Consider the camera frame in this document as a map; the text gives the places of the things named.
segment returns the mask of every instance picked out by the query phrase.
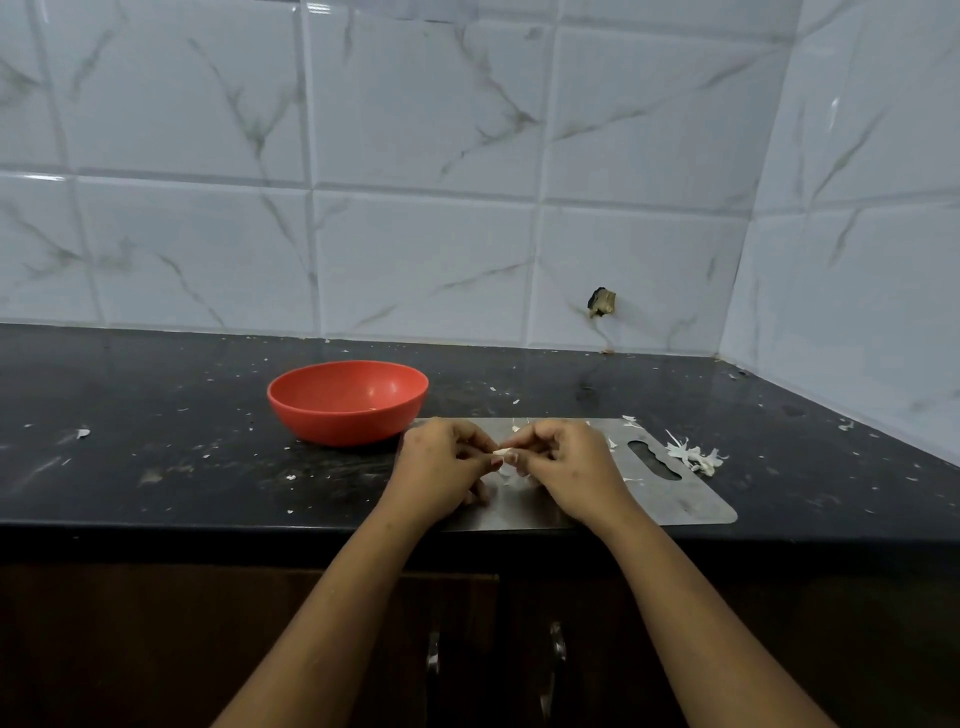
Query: plastic bowl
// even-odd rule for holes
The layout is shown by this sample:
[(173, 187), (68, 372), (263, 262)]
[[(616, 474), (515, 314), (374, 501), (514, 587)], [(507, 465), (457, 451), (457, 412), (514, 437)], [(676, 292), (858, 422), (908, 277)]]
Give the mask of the plastic bowl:
[(388, 361), (331, 361), (278, 376), (267, 398), (301, 440), (334, 448), (366, 445), (414, 421), (430, 381)]

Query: cabinet handle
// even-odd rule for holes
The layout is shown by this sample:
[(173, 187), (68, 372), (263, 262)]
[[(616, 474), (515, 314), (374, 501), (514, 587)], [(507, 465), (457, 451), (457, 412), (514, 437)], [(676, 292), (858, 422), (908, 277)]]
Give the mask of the cabinet handle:
[(431, 632), (426, 645), (426, 726), (435, 728), (437, 692), (440, 682), (440, 632)]
[(540, 696), (540, 709), (543, 722), (549, 724), (551, 716), (556, 714), (557, 696), (562, 693), (566, 673), (566, 641), (560, 623), (550, 625), (550, 642), (553, 645), (553, 670), (550, 672), (550, 687), (546, 695)]

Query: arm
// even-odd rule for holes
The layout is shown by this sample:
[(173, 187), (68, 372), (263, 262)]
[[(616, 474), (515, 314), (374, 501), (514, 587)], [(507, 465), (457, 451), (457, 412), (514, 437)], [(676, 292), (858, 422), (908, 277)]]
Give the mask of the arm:
[(834, 725), (637, 505), (603, 435), (547, 420), (502, 447), (611, 550), (691, 728)]
[(383, 497), (214, 728), (346, 725), (400, 570), (426, 530), (500, 466), (486, 454), (494, 448), (471, 423), (407, 432)]

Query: black granite countertop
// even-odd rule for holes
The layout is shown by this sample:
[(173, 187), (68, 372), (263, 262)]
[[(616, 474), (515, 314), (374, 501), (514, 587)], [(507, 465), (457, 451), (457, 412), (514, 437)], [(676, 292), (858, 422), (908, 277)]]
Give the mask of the black granite countertop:
[[(719, 448), (730, 459), (709, 484), (738, 520), (671, 528), (682, 544), (960, 547), (960, 469), (865, 425), (841, 429), (836, 413), (710, 358), (5, 325), (7, 558), (84, 554), (95, 541), (98, 558), (269, 552), (262, 560), (286, 563), (303, 559), (276, 554), (269, 535), (298, 549), (342, 542), (376, 503), (396, 441), (351, 451), (298, 442), (265, 390), (289, 369), (354, 358), (424, 371), (422, 416), (628, 414), (659, 439), (669, 429)], [(78, 439), (79, 428), (90, 434)], [(571, 531), (578, 553), (595, 547)], [(446, 544), (449, 559), (468, 538), (428, 542)], [(492, 552), (511, 536), (482, 538)]]

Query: stainless steel cutting board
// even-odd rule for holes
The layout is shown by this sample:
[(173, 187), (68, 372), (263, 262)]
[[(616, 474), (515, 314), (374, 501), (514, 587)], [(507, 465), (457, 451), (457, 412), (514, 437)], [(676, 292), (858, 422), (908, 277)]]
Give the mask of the stainless steel cutting board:
[[(497, 442), (512, 435), (514, 426), (523, 427), (531, 422), (525, 417), (470, 419)], [(628, 426), (622, 419), (587, 422), (616, 445), (611, 450), (613, 462), (636, 501), (660, 525), (736, 521), (736, 511), (687, 466), (667, 455), (666, 448), (642, 427)], [(629, 443), (634, 440), (646, 443), (657, 459), (680, 479), (668, 480), (654, 474), (630, 449)], [(491, 489), (490, 503), (459, 509), (444, 530), (514, 531), (563, 528), (572, 523), (544, 488), (518, 476), (509, 466), (500, 473), (485, 476), (484, 482)]]

